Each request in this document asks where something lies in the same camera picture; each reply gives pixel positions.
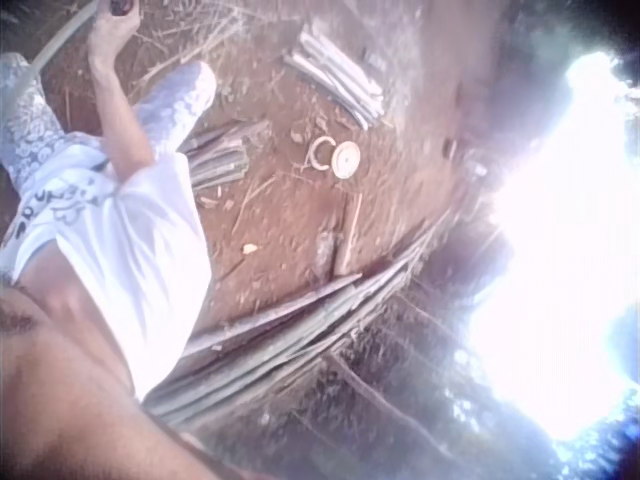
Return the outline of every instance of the person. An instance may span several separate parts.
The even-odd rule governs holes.
[[[100,0],[88,39],[103,137],[65,134],[39,79],[3,115],[0,158],[21,201],[0,249],[2,469],[29,479],[245,478],[140,403],[180,358],[211,280],[176,151],[216,79],[204,63],[181,66],[131,108],[114,65],[140,24],[139,1],[122,17],[109,3]],[[28,68],[18,54],[0,57],[3,98]]]

